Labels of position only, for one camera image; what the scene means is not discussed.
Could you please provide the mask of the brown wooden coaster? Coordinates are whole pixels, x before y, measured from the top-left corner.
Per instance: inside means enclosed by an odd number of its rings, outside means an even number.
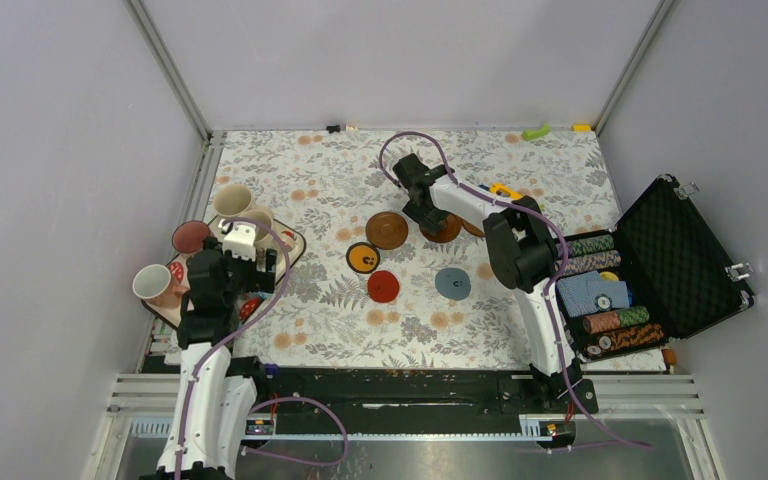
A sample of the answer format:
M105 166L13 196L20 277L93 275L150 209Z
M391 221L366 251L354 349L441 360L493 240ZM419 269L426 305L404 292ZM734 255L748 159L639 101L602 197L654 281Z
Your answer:
M437 232L432 233L424 226L420 227L421 234L429 241L444 244L453 241L462 230L462 221L459 217L453 214L449 214L443 222L443 228Z
M404 217L393 211L373 215L366 223L367 240L376 248L393 250L405 243L409 226Z
M463 229L465 231L467 231L468 233L470 233L471 235L473 235L475 237L478 237L478 238L484 238L485 237L484 232L479 227L469 223L465 219L461 219L461 224L462 224Z

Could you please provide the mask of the brown wooden coaster top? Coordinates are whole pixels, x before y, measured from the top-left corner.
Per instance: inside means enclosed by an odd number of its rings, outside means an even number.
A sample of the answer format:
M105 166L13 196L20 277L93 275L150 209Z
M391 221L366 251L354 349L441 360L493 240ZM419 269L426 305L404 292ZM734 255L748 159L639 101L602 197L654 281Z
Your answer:
M366 223L367 240L376 248L393 250L405 243L409 226L404 217L393 211L373 215Z

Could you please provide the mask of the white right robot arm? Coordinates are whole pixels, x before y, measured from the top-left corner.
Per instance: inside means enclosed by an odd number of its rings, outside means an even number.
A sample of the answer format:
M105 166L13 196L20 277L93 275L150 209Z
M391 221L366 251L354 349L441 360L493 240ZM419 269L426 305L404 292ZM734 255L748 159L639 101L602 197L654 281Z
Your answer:
M557 245L537 204L458 181L445 164L430 168L415 154L393 172L409 196L403 212L419 226L439 234L455 215L483 232L492 272L513 292L527 332L535 402L549 412L585 413L588 391L556 298Z

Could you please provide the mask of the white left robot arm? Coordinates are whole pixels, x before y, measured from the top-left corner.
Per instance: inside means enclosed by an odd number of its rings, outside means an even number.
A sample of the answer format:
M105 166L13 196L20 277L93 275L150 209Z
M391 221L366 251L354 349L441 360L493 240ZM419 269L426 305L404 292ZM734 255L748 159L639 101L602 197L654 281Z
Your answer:
M239 328L238 299L275 289L280 252L237 258L210 239L187 265L181 292L180 381L166 444L153 479L232 479L248 411L269 401L260 360L246 357L232 375L230 335Z

